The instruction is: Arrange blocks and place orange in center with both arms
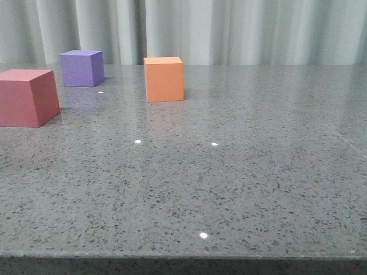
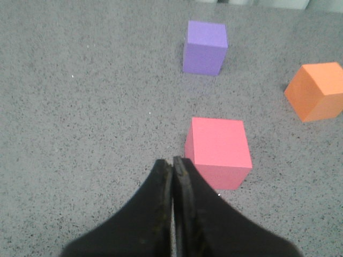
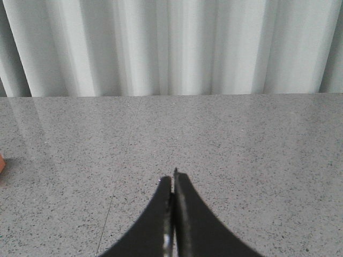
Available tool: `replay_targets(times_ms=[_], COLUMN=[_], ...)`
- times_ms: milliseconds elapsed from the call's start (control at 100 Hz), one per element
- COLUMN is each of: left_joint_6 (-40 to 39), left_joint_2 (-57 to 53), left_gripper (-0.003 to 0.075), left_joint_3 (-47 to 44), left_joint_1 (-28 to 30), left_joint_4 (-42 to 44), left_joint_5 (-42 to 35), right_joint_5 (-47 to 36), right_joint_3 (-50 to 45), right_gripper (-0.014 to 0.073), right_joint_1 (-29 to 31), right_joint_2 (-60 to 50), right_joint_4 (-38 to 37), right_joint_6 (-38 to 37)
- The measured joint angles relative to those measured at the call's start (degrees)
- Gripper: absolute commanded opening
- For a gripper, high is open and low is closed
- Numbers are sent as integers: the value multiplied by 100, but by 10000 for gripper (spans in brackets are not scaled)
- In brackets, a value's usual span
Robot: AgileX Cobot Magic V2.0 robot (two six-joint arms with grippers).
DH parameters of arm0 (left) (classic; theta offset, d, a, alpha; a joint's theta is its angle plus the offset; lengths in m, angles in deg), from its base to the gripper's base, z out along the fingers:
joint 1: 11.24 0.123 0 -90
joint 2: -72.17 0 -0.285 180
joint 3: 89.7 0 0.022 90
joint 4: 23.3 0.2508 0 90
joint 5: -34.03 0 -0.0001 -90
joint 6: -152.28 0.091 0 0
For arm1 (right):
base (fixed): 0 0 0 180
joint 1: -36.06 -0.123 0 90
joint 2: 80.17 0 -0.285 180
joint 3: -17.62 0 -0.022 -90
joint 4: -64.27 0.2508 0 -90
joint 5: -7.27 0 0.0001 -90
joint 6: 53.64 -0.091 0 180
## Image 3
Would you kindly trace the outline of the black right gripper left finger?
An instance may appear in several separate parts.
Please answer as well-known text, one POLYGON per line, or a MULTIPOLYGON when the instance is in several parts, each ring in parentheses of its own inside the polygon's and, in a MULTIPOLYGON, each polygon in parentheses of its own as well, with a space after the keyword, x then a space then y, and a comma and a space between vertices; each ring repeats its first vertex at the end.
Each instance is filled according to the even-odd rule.
POLYGON ((172 179, 164 176, 139 219, 102 256, 172 256, 174 194, 172 179))

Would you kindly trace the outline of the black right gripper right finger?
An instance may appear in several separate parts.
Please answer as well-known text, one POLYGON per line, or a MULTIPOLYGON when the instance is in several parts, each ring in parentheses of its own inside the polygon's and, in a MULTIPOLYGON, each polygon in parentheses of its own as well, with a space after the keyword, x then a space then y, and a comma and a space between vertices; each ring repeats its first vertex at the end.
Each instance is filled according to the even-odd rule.
POLYGON ((186 173, 174 170, 178 256, 261 256, 212 213, 186 173))

